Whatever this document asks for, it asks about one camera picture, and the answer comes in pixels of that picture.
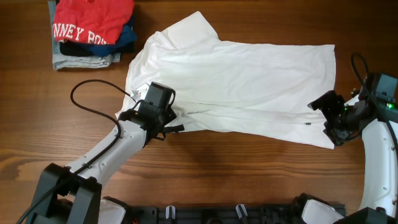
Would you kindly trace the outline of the white t-shirt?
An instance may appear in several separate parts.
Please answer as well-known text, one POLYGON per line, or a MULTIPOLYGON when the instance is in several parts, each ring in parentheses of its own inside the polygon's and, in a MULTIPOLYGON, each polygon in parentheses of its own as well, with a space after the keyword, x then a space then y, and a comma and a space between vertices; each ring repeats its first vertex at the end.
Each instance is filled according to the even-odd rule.
POLYGON ((335 77, 333 45, 223 41, 195 12, 147 39, 129 64, 125 89, 152 82, 173 88, 174 125, 188 132, 239 132, 331 149, 324 116, 307 105, 332 90, 335 77))

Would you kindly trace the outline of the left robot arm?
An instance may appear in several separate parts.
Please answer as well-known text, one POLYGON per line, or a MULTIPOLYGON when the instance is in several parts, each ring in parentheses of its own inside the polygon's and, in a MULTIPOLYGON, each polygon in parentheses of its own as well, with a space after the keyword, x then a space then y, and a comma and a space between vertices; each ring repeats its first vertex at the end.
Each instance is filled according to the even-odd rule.
POLYGON ((83 157, 62 167, 49 164, 41 173, 30 207, 18 223, 98 223, 104 185, 125 161, 168 127, 175 90, 152 82, 143 99, 118 118, 114 129, 83 157))

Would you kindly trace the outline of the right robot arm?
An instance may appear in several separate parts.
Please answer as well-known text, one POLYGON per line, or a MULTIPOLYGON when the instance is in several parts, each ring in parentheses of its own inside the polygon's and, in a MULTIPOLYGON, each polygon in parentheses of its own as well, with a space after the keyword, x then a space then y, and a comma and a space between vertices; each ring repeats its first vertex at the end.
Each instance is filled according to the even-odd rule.
POLYGON ((344 216, 317 198, 305 199, 297 214, 302 223, 397 223, 397 78, 371 73, 352 99, 331 90, 308 104, 326 118, 324 133, 340 146, 361 136, 365 178, 357 212, 344 216))

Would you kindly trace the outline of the black shirt neck label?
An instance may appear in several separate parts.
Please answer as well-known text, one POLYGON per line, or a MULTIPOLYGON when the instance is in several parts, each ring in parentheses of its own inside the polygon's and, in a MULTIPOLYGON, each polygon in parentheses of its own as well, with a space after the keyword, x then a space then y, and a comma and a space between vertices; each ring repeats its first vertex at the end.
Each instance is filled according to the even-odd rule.
POLYGON ((167 133, 179 133, 179 132, 184 131, 184 130, 185 130, 184 125, 180 124, 180 125, 177 125, 177 126, 165 127, 162 130, 162 133, 164 133, 164 134, 167 134, 167 133))

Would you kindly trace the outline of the navy blue folded garment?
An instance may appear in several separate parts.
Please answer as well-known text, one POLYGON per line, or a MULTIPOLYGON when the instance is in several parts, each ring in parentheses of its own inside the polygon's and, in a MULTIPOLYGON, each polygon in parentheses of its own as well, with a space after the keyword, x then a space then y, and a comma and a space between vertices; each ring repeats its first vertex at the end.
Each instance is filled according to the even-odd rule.
POLYGON ((134 32, 134 15, 123 25, 122 32, 115 44, 111 45, 90 45, 90 44, 75 44, 77 47, 77 56, 99 56, 105 57, 109 54, 115 53, 133 53, 134 42, 137 40, 137 34, 134 32))

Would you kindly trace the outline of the light grey folded jeans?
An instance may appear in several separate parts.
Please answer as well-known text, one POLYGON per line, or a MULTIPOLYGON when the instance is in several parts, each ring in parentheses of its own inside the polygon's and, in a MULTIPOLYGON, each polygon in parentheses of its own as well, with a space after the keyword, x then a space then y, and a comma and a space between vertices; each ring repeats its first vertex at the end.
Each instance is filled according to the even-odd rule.
POLYGON ((50 13, 50 25, 51 25, 51 36, 52 36, 52 65, 55 70, 61 68, 103 68, 111 65, 114 62, 120 61, 121 54, 110 54, 105 57, 99 56, 88 56, 88 57, 77 57, 68 56, 60 52, 60 42, 57 42, 53 37, 53 19, 55 16, 55 8, 59 1, 49 1, 49 13, 50 13))

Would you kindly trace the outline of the black folded garment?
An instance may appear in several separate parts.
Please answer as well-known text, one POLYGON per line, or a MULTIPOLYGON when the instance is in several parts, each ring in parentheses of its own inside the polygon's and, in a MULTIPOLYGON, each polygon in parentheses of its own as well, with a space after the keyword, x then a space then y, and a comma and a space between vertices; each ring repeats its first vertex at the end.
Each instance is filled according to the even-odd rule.
POLYGON ((77 57, 105 57, 116 53, 133 53, 134 41, 116 42, 113 45, 81 44, 70 41, 60 42, 60 52, 64 55, 77 57))

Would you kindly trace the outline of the red folded t-shirt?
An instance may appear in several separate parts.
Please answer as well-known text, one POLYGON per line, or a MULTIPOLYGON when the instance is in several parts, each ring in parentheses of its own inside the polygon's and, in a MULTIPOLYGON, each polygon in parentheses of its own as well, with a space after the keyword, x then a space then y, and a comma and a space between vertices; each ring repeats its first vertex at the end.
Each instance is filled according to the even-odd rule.
POLYGON ((60 0, 52 29, 57 42, 111 45, 132 16, 133 0, 60 0))

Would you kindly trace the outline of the left grey rail clip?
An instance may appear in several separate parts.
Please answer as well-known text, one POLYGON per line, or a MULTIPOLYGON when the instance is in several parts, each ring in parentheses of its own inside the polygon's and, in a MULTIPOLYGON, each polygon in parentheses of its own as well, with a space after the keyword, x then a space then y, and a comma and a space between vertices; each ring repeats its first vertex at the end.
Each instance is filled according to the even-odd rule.
POLYGON ((169 205, 165 209, 165 219, 174 220, 176 217, 176 209, 173 205, 169 205))

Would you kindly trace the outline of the grey rail clip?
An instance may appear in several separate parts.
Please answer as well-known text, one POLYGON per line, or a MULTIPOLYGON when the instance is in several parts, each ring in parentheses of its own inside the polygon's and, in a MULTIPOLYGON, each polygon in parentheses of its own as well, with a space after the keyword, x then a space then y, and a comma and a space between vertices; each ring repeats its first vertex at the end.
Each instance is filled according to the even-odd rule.
POLYGON ((248 217, 248 213, 244 204, 237 204, 235 209, 239 219, 245 219, 248 217))
POLYGON ((174 220, 176 217, 176 209, 173 205, 169 205, 165 209, 165 219, 174 220))

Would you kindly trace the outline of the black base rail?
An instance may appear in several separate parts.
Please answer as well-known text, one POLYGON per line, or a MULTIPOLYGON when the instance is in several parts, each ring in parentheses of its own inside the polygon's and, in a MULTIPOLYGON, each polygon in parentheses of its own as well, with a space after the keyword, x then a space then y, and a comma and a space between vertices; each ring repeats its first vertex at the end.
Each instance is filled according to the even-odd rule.
POLYGON ((239 219, 235 207, 178 208, 174 220, 165 219, 166 207, 129 207, 124 223, 137 224, 206 224, 219 223, 302 223, 298 207, 289 204, 266 204, 260 207, 246 207, 248 217, 239 219))

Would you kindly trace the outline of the right grey rail clip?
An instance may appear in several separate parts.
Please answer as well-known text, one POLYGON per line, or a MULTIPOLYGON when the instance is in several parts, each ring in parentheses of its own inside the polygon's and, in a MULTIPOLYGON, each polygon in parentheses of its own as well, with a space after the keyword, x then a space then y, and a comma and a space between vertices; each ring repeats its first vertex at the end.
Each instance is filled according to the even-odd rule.
POLYGON ((235 209, 239 219, 245 219, 248 217, 248 213, 244 204, 237 204, 235 209))

